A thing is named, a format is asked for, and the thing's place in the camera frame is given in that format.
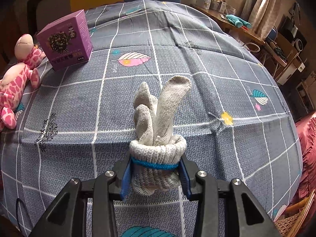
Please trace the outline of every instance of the teal stuffed toy leg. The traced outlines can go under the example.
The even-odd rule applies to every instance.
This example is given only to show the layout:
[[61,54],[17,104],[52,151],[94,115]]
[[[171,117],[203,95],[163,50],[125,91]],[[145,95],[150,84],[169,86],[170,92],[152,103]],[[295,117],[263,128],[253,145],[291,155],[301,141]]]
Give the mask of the teal stuffed toy leg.
[[232,23],[237,28],[242,27],[242,25],[244,25],[246,28],[249,28],[249,29],[252,27],[249,22],[244,21],[243,19],[232,14],[226,15],[226,19],[228,22]]

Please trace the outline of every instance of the box top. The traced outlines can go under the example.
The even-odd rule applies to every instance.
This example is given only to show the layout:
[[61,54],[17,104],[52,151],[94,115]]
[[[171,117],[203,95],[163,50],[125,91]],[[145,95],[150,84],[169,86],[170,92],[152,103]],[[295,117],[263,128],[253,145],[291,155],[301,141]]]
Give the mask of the box top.
[[69,20],[69,19],[77,17],[81,12],[84,13],[84,10],[75,11],[75,12],[73,12],[71,14],[68,14],[68,15],[58,19],[58,20],[53,21],[52,23],[47,24],[38,34],[41,34],[41,33],[45,32],[47,29],[49,29],[49,28],[51,28],[51,27],[53,27],[55,25],[58,25],[58,24],[66,21],[66,20]]

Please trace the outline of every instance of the mattress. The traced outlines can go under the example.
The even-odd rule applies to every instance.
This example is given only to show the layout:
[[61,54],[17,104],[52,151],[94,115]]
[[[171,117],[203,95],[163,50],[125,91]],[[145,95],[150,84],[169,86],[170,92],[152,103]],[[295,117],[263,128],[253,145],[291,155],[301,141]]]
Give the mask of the mattress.
[[[95,178],[123,159],[136,138],[137,88],[145,81],[158,97],[174,75],[192,82],[173,125],[187,141],[188,159],[217,179],[240,178],[271,218],[289,204],[301,176],[301,147],[280,89],[253,55],[183,4],[138,0],[85,13],[90,61],[55,72],[44,59],[40,88],[26,86],[16,129],[1,133],[0,207],[14,224],[17,197],[35,225],[71,178]],[[136,63],[133,53],[147,60]],[[220,200],[221,235],[223,205]],[[193,234],[197,203],[181,187],[148,197],[131,189],[114,208],[119,236],[131,236],[135,227],[164,236]],[[89,200],[87,236],[91,214]],[[23,206],[18,217],[28,235],[32,226]]]

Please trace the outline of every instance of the blue trim on glove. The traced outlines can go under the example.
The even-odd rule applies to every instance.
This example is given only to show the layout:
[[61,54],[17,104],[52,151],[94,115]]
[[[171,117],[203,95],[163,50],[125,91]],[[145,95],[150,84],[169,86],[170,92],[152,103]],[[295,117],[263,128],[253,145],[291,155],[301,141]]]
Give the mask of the blue trim on glove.
[[136,159],[134,157],[131,157],[131,159],[132,159],[134,164],[141,165],[141,166],[148,167],[148,168],[152,168],[152,169],[173,170],[173,169],[176,169],[178,167],[178,165],[179,165],[179,163],[172,164],[172,165],[150,163],[150,162],[147,162],[147,161],[138,160],[138,159]]

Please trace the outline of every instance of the pink leaf print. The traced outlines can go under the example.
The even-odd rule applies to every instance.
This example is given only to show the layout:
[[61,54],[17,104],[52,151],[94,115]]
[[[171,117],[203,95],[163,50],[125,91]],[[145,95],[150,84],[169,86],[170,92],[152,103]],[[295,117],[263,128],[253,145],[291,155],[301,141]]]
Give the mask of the pink leaf print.
[[255,108],[257,109],[257,111],[261,111],[261,107],[258,103],[256,103]]
[[129,52],[119,57],[118,60],[112,60],[112,61],[118,61],[122,66],[125,66],[125,67],[132,67],[132,66],[141,65],[144,62],[149,61],[150,59],[151,57],[146,54],[142,54],[138,52]]

